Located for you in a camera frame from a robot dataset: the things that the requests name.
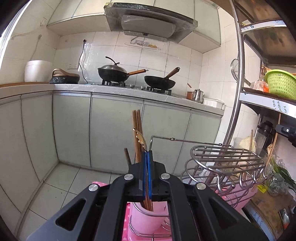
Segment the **pink polka dot towel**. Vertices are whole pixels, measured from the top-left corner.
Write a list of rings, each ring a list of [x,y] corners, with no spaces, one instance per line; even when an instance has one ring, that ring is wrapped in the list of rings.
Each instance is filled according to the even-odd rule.
[[[92,184],[97,184],[100,187],[108,185],[107,183],[102,183],[98,181],[92,182]],[[123,232],[122,232],[122,241],[128,241],[128,225],[129,225],[129,220],[130,220],[130,202],[126,204],[125,208],[125,220],[124,220],[124,225],[123,225]]]

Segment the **gold flower spoon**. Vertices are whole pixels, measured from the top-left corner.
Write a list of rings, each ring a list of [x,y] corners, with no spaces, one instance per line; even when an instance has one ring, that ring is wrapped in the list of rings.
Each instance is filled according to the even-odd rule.
[[[144,136],[136,128],[133,128],[132,130],[136,133],[136,138],[138,139],[138,142],[140,143],[140,145],[143,147],[143,149],[145,151],[147,151],[148,149],[147,149],[147,144],[146,144],[146,141],[144,139]]]

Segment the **white rice cooker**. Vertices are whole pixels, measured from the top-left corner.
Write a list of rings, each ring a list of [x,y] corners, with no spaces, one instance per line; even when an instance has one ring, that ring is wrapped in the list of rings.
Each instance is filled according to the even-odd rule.
[[[53,71],[53,63],[45,60],[28,61],[25,66],[25,82],[49,82]]]

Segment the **green onions in bag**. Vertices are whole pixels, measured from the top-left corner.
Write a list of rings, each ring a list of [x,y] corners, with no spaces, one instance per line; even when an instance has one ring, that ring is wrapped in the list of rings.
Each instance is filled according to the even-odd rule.
[[[264,186],[271,196],[286,195],[291,191],[295,194],[295,180],[291,177],[282,159],[275,154],[275,147],[270,144],[266,148]]]

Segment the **range hood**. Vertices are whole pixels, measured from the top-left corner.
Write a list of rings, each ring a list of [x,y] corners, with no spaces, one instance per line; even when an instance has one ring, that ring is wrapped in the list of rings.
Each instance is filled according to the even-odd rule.
[[[111,31],[163,42],[179,43],[198,26],[192,18],[144,4],[109,3],[104,11]]]

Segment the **light wooden chopstick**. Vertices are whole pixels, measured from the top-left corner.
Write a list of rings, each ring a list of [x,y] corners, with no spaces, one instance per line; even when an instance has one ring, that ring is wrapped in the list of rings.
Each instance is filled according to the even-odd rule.
[[[138,130],[138,123],[137,123],[137,111],[133,110],[132,111],[132,121],[133,121],[133,128]],[[137,132],[133,131],[134,133],[134,146],[135,146],[135,162],[139,163],[142,158],[142,153],[140,149],[140,143],[138,142],[138,139],[136,137]]]

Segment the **napa cabbage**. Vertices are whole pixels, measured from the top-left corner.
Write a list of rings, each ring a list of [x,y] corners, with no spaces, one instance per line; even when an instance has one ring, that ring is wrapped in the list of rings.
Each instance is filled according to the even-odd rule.
[[[250,136],[245,138],[235,138],[233,146],[234,148],[247,149],[256,152],[255,138],[251,138]]]

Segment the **pink left utensil cup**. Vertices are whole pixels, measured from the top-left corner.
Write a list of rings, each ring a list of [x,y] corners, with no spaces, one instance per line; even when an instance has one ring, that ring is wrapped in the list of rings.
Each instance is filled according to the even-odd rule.
[[[149,211],[141,206],[140,203],[132,202],[131,220],[132,228],[143,235],[152,235],[161,227],[165,218],[169,216],[166,201],[153,202],[153,211]]]

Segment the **black gold cooker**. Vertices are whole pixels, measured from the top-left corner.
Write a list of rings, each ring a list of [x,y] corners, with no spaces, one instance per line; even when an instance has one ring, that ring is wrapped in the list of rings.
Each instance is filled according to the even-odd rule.
[[[79,74],[69,73],[63,69],[57,68],[52,72],[50,84],[78,84],[79,80]]]

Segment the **metal strainer ladle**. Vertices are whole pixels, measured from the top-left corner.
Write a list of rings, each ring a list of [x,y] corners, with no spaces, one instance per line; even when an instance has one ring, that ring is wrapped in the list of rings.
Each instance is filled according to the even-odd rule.
[[[230,70],[233,78],[238,81],[238,65],[239,61],[238,59],[233,59],[230,64]]]

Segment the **black wok with lid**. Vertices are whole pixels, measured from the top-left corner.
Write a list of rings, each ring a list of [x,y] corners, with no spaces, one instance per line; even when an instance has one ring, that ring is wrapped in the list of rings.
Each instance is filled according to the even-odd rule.
[[[104,65],[98,68],[99,76],[102,80],[107,82],[125,82],[130,76],[148,72],[146,69],[127,72],[124,68],[119,66],[119,62],[115,62],[112,58],[106,56],[113,64]]]

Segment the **brown wooden chopstick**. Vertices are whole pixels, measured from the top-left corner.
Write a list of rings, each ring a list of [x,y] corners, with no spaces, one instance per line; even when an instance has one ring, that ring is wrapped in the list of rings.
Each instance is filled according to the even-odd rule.
[[[140,110],[136,110],[136,117],[137,117],[137,130],[142,134],[142,121],[141,121],[141,116],[140,116]],[[141,152],[144,151],[144,148],[142,146],[142,144],[140,143],[140,141],[138,140],[140,146],[141,146]]]

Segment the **pink right utensil cup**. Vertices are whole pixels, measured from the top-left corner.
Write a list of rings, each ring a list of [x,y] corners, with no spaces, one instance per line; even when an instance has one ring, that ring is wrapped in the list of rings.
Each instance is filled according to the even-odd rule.
[[[228,180],[220,184],[216,184],[215,192],[222,197],[234,209],[242,209],[247,202],[257,193],[257,187],[253,181],[242,182],[243,186],[248,188],[242,189],[238,180]]]

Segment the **pink drip tray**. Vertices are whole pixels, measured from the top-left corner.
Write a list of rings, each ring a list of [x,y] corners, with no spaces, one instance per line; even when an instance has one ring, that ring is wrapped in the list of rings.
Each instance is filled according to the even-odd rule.
[[[127,240],[132,240],[132,241],[139,241],[139,240],[169,240],[171,241],[171,228],[167,225],[161,226],[158,228],[155,232],[154,235],[158,235],[158,237],[140,237],[136,234],[134,234],[130,229],[128,229],[127,233]]]

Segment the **white enamel tray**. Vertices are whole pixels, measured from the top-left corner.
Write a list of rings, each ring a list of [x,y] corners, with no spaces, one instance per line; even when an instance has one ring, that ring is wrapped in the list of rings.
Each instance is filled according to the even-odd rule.
[[[221,109],[221,110],[225,109],[224,102],[222,102],[220,100],[217,100],[217,99],[204,98],[203,99],[203,104],[207,105],[207,106],[210,106],[210,107],[213,107],[213,108],[218,108],[218,109]]]

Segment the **black blender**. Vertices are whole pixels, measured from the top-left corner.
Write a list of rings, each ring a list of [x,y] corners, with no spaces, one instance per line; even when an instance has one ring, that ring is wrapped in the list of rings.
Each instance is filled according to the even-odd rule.
[[[267,154],[267,147],[273,142],[274,136],[275,129],[270,121],[266,120],[257,126],[255,141],[258,156],[263,158]]]

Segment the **gas stove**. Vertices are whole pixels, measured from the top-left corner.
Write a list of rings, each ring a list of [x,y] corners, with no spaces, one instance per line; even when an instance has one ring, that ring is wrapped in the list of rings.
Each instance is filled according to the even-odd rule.
[[[155,92],[160,94],[171,95],[171,89],[164,90],[164,89],[152,88],[150,86],[136,86],[134,84],[126,84],[125,82],[111,82],[111,81],[102,80],[101,85],[121,87],[121,88],[131,88],[131,89],[138,89],[143,91],[150,91],[150,92]]]

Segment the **metal shelf unit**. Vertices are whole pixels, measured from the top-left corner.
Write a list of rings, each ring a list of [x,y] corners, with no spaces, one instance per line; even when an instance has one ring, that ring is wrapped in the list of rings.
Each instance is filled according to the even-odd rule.
[[[272,100],[270,96],[264,94],[262,91],[252,90],[250,92],[243,91],[244,84],[244,72],[245,72],[245,54],[244,54],[244,40],[243,34],[241,33],[241,28],[235,8],[235,1],[230,0],[230,6],[232,10],[232,15],[234,18],[234,24],[236,28],[236,36],[237,36],[237,45],[238,45],[238,80],[237,87],[235,92],[233,111],[230,118],[230,123],[224,138],[224,144],[230,144],[230,141],[233,137],[234,130],[237,124],[237,120],[239,117],[239,112],[242,103],[248,104],[251,108],[259,107],[260,100]]]

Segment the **brown ceramic cup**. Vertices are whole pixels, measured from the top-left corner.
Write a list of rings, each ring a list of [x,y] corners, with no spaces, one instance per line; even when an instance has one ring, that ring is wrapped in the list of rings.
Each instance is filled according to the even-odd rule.
[[[187,91],[186,99],[192,100],[193,99],[193,89],[189,83],[187,83],[187,86],[189,87],[189,91]]]

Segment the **green plastic basket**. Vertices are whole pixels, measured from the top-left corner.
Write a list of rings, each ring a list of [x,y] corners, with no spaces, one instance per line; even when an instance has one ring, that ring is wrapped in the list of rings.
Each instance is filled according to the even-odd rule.
[[[268,84],[269,93],[295,100],[296,79],[291,73],[280,69],[269,70],[264,80]]]

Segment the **black frying pan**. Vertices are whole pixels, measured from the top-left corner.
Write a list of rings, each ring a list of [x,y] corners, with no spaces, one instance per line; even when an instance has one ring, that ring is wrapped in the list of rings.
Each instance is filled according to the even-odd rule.
[[[176,67],[165,77],[147,75],[144,77],[144,80],[145,80],[145,83],[153,89],[169,90],[173,88],[176,84],[176,82],[171,80],[170,78],[175,74],[177,74],[179,71],[180,71],[180,67]]]

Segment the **steel kettle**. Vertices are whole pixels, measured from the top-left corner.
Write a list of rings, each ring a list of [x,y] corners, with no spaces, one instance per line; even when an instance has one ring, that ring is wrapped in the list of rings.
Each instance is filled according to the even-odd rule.
[[[192,100],[197,103],[203,103],[204,92],[201,89],[195,89],[193,91]]]

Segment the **pink utensil cup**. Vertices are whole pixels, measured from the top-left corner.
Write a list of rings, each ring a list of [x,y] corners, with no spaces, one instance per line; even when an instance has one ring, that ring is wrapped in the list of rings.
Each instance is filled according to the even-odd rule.
[[[165,218],[169,216],[166,201],[153,202],[153,211],[149,211],[141,206],[140,203],[132,202],[131,220],[132,228],[143,235],[152,235],[161,227]]]
[[[222,197],[234,209],[242,209],[247,202],[257,193],[257,187],[253,181],[242,182],[243,186],[248,188],[242,189],[238,180],[228,180],[220,184],[216,184],[215,192]]]

